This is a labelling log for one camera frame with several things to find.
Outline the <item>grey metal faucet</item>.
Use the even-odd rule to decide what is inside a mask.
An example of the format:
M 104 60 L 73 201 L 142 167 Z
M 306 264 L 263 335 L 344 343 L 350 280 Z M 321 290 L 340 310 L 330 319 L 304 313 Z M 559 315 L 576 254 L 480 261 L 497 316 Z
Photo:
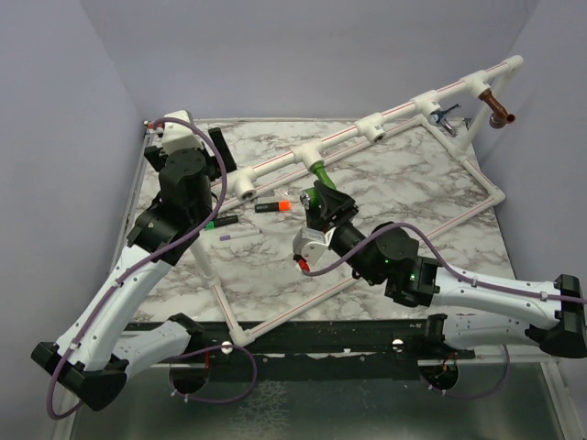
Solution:
M 448 109 L 439 108 L 433 111 L 429 116 L 430 123 L 437 127 L 443 128 L 450 137 L 455 138 L 459 132 L 458 129 L 449 122 L 448 115 L 453 110 L 458 108 L 461 108 L 460 104 L 455 104 Z

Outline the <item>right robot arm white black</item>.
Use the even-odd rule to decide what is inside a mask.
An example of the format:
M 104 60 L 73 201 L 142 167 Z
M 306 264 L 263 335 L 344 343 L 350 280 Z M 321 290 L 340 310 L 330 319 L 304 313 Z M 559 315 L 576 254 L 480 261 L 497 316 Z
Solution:
M 555 280 L 510 280 L 451 265 L 435 247 L 432 257 L 419 253 L 425 234 L 406 222 L 378 225 L 364 236 L 352 223 L 355 200 L 321 181 L 300 200 L 310 231 L 326 239 L 339 259 L 324 269 L 310 270 L 314 259 L 295 252 L 303 274 L 325 275 L 348 264 L 355 279 L 384 285 L 384 294 L 405 307 L 454 306 L 478 311 L 476 316 L 445 317 L 424 332 L 421 347 L 431 358 L 452 349 L 477 345 L 522 344 L 559 358 L 586 356 L 586 300 L 579 280 L 561 274 Z

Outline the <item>green water faucet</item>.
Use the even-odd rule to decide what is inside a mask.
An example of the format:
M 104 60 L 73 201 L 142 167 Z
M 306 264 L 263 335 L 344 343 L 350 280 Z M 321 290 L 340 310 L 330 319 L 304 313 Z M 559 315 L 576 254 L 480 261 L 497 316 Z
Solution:
M 306 211 L 309 211 L 314 208 L 318 208 L 321 204 L 321 196 L 319 193 L 319 189 L 322 187 L 327 187 L 330 189 L 335 189 L 336 185 L 332 182 L 330 177 L 327 174 L 326 164 L 324 161 L 320 160 L 313 164 L 310 167 L 310 172 L 315 176 L 315 181 L 313 186 L 303 190 L 300 193 L 300 202 Z

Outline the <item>brown copper faucet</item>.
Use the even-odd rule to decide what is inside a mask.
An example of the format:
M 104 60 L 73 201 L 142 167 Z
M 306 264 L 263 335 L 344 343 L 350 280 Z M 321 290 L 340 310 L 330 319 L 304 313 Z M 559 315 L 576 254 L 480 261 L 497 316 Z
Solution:
M 491 89 L 481 92 L 478 99 L 484 102 L 490 109 L 489 125 L 493 129 L 501 129 L 513 124 L 516 116 L 511 114 L 493 95 Z

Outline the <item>green capped black marker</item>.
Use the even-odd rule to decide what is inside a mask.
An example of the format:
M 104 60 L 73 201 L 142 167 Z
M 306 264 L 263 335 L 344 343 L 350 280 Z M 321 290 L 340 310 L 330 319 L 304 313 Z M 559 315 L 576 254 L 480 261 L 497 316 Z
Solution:
M 238 223 L 238 216 L 236 214 L 233 215 L 226 215 L 217 217 L 214 220 L 210 221 L 206 226 L 205 230 L 212 230 L 219 227 L 224 226 L 231 226 Z

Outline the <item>clear plastic bag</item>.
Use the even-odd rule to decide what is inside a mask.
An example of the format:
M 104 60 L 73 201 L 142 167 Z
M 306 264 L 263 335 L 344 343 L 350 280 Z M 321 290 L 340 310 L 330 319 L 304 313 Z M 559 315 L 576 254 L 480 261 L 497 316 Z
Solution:
M 256 197 L 256 202 L 269 203 L 288 201 L 291 203 L 299 203 L 302 191 L 303 189 L 293 185 L 280 185 L 262 188 Z

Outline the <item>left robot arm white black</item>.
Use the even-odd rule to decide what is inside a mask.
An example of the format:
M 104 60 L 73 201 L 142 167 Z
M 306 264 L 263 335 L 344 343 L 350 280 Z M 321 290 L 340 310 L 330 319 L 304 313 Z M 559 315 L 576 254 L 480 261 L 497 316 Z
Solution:
M 222 131 L 203 133 L 190 123 L 165 117 L 160 147 L 145 158 L 158 172 L 160 190 L 136 220 L 103 286 L 72 326 L 54 342 L 40 342 L 32 360 L 51 375 L 46 406 L 50 417 L 56 386 L 97 412 L 108 406 L 137 373 L 168 358 L 189 362 L 202 353 L 202 327 L 178 313 L 126 342 L 120 336 L 151 290 L 196 244 L 218 214 L 225 195 L 213 197 L 211 183 L 227 181 L 237 165 Z

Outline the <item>white pvc pipe frame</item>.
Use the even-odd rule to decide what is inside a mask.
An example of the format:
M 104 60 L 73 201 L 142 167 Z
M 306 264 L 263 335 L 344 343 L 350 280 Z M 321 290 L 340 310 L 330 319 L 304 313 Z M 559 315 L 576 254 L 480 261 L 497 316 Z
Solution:
M 222 203 L 221 209 L 226 211 L 250 201 L 258 196 L 262 188 L 290 183 L 306 174 L 311 174 L 310 167 L 320 160 L 326 165 L 335 163 L 371 145 L 380 144 L 387 137 L 421 126 L 443 145 L 449 155 L 488 194 L 482 203 L 433 230 L 430 237 L 438 237 L 475 215 L 500 204 L 505 200 L 505 194 L 466 156 L 468 146 L 480 131 L 483 121 L 489 120 L 491 109 L 483 103 L 480 112 L 473 119 L 471 129 L 458 144 L 452 143 L 441 133 L 438 126 L 431 124 L 429 116 L 440 108 L 440 100 L 463 91 L 478 99 L 481 92 L 491 89 L 499 101 L 504 88 L 516 75 L 523 62 L 521 56 L 515 55 L 491 68 L 468 74 L 438 90 L 421 93 L 394 108 L 364 116 L 337 133 L 322 138 L 312 138 L 262 163 L 230 172 L 227 175 L 227 192 L 230 198 Z

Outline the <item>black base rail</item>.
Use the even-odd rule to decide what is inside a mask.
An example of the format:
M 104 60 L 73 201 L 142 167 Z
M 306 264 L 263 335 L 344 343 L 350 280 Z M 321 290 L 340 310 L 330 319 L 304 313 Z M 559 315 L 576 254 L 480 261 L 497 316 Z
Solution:
M 214 382 L 417 380 L 421 361 L 473 357 L 447 344 L 444 319 L 290 321 L 257 337 L 246 352 L 216 350 L 165 362 L 173 372 Z

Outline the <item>purple capped white pen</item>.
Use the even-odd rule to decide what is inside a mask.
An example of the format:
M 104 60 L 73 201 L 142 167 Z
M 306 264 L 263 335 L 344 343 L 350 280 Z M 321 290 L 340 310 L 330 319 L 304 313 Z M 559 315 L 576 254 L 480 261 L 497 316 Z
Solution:
M 230 240 L 241 239 L 241 238 L 246 238 L 246 237 L 255 237 L 258 235 L 262 235 L 262 234 L 263 234 L 262 230 L 255 229 L 255 230 L 248 230 L 248 231 L 242 231 L 242 232 L 238 232 L 238 233 L 223 235 L 219 238 L 219 240 L 224 242 L 224 241 L 230 241 Z

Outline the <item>orange capped black marker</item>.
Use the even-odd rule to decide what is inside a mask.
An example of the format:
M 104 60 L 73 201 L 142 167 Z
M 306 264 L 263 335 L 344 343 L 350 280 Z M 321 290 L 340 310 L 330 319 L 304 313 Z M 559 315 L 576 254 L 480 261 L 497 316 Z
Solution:
M 276 202 L 257 203 L 254 211 L 259 214 L 289 211 L 292 208 L 291 202 L 281 200 Z

